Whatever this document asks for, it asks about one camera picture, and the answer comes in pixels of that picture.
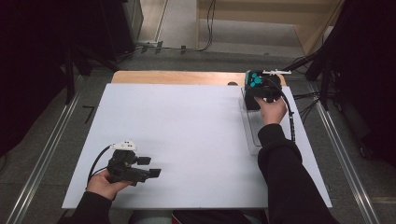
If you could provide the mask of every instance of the gray floor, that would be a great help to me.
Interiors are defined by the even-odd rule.
[[[169,0],[169,6],[172,4],[176,5],[176,1]],[[166,14],[168,19],[169,15],[172,15],[171,9],[168,8],[168,14]],[[171,44],[174,39],[172,38],[174,35],[171,35],[171,25],[165,21],[163,26],[160,39],[162,38],[164,45]],[[228,41],[228,44],[221,44],[222,37],[217,37],[208,52],[187,52],[181,55],[179,51],[171,49],[163,49],[160,54],[149,50],[146,53],[137,52],[119,66],[122,70],[224,72],[245,72],[250,69],[263,68],[280,69],[291,64],[295,58],[302,56],[302,52],[295,45],[295,39],[285,35],[290,33],[287,27],[280,28],[280,30],[278,28],[276,28],[276,32],[279,35],[283,34],[283,38],[272,36],[265,46],[257,47],[259,44],[254,40],[248,40],[250,42],[245,42],[247,45],[240,46],[235,39],[233,41],[223,39],[224,42]],[[174,46],[165,46],[179,47],[179,45],[188,45],[188,43],[179,40]],[[104,87],[111,81],[112,75],[113,73],[108,69],[99,67],[95,68],[91,77],[84,77],[85,84],[81,88],[76,108],[21,223],[55,223],[64,212],[61,208],[64,195],[93,119],[91,117],[87,122],[91,110],[84,106],[98,106]],[[286,77],[286,80],[294,94],[308,92],[304,76],[297,72]],[[45,148],[47,140],[62,114],[64,99],[65,91],[52,101],[23,141],[7,154],[7,161],[5,157],[1,158],[0,167],[4,164],[5,168],[0,173],[0,223],[6,223],[24,183],[27,182],[35,168],[41,151]],[[299,109],[307,107],[311,102],[312,99],[296,101]],[[358,144],[343,115],[332,104],[330,104],[330,113],[381,222],[394,223],[396,220],[396,169],[382,161],[368,161],[362,158]],[[328,186],[333,204],[331,209],[333,215],[341,223],[364,223],[361,210],[347,183],[329,135],[316,109],[312,110],[304,126],[314,149],[319,170]],[[113,210],[111,220],[113,223],[125,223],[130,214],[131,211]]]

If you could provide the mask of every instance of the hand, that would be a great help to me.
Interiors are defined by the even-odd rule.
[[[254,99],[260,106],[264,125],[272,123],[279,124],[288,111],[286,104],[281,97],[273,103],[267,103],[259,97],[254,97]]]
[[[104,170],[94,175],[88,183],[87,191],[97,193],[109,200],[113,200],[116,197],[117,192],[132,184],[130,181],[120,181],[110,184],[108,182],[109,178],[110,173],[108,170]]]

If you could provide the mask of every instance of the black curtain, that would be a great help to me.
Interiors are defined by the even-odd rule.
[[[23,139],[65,86],[62,29],[53,29],[62,14],[54,15],[53,8],[50,1],[1,3],[0,156]]]
[[[370,132],[361,143],[396,166],[396,5],[387,0],[346,0],[350,16],[332,48],[336,88]],[[354,118],[349,118],[351,125]]]

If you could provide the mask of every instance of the transparent container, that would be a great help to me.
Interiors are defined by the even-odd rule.
[[[262,144],[260,143],[258,136],[259,130],[263,127],[262,116],[260,114],[260,110],[247,110],[247,106],[245,104],[245,88],[241,88],[239,106],[241,108],[242,121],[245,128],[248,151],[250,155],[257,156],[262,148]]]

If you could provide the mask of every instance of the power cord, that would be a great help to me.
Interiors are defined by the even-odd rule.
[[[289,115],[289,121],[290,121],[290,135],[291,135],[291,141],[296,142],[296,136],[295,136],[295,130],[294,130],[294,119],[293,119],[293,114],[294,112],[291,111],[291,107],[289,104],[289,100],[288,97],[286,97],[285,93],[275,84],[275,82],[273,80],[271,80],[270,78],[267,78],[267,80],[269,82],[271,82],[276,88],[277,90],[280,92],[280,94],[282,95],[283,100],[286,103],[286,106],[288,107],[288,115]]]
[[[106,152],[109,148],[110,148],[110,146],[105,147],[105,148],[99,153],[99,155],[96,157],[96,160],[93,162],[93,165],[92,165],[91,170],[90,170],[90,174],[88,175],[87,186],[88,186],[88,183],[90,183],[91,178],[92,178],[95,174],[97,174],[98,172],[100,172],[100,171],[102,171],[102,170],[105,170],[105,169],[107,168],[107,167],[105,167],[105,168],[102,168],[102,169],[100,169],[100,170],[98,170],[98,171],[96,171],[96,172],[93,172],[93,169],[95,168],[96,163],[99,162],[100,158],[103,156],[103,154],[105,154],[105,152]]]
[[[311,112],[312,108],[316,105],[316,103],[320,100],[320,92],[319,91],[314,91],[314,92],[309,92],[306,94],[294,94],[293,98],[294,100],[300,100],[308,97],[315,97],[315,100],[306,108],[303,110],[299,111],[300,117],[302,118],[303,123],[305,123],[306,118],[308,117],[309,113]],[[334,92],[329,92],[328,99],[335,99],[335,93]]]
[[[121,56],[118,56],[117,58],[119,59],[119,58],[121,58],[116,64],[120,64],[120,63],[123,63],[127,58],[129,58],[131,55],[133,55],[133,54],[135,54],[135,53],[137,53],[138,51],[141,51],[143,48],[137,48],[137,49],[135,49],[133,52],[129,52],[129,53],[126,53],[126,54],[124,54],[124,55],[121,55]],[[103,65],[102,64],[92,64],[91,65],[93,68],[98,68],[98,67],[103,67]]]
[[[294,61],[293,61],[291,64],[294,64],[297,60],[302,59],[302,58],[306,59],[305,56],[303,56],[303,57],[298,57],[298,58],[294,59]],[[301,71],[299,71],[299,70],[297,70],[297,69],[294,69],[294,71],[296,71],[296,72],[299,73],[299,74],[305,75],[305,72],[301,72]]]
[[[139,46],[142,47],[143,52],[145,52],[147,49],[177,49],[177,50],[182,50],[183,51],[205,51],[207,50],[213,43],[213,20],[215,17],[215,9],[216,9],[216,0],[212,0],[210,3],[209,9],[207,11],[206,15],[206,24],[207,24],[207,30],[209,32],[209,39],[206,43],[206,46],[203,49],[187,49],[187,48],[167,48],[167,47],[151,47],[151,46]]]

